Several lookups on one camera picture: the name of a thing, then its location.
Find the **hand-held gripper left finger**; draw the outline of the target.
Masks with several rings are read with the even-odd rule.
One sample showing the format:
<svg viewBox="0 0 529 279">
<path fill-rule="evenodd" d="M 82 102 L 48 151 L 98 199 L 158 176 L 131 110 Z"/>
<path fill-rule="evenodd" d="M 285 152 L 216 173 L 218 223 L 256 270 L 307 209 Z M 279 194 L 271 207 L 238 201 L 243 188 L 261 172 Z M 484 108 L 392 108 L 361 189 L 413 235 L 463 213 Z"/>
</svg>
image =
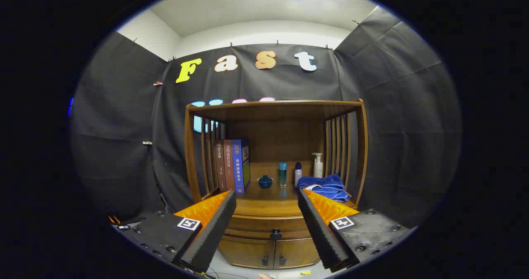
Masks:
<svg viewBox="0 0 529 279">
<path fill-rule="evenodd" d="M 202 200 L 177 213 L 157 211 L 121 234 L 167 264 L 206 273 L 236 209 L 233 191 Z"/>
</svg>

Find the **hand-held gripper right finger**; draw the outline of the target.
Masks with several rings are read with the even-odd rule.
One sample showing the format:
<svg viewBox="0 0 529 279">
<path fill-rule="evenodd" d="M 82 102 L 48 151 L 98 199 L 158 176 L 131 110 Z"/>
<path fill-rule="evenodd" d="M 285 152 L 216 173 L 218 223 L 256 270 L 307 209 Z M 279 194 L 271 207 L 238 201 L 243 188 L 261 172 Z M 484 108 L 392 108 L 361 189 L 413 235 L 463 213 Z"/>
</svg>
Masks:
<svg viewBox="0 0 529 279">
<path fill-rule="evenodd" d="M 299 189 L 298 206 L 324 268 L 332 273 L 388 253 L 416 230 L 376 209 L 358 211 L 308 189 Z"/>
</svg>

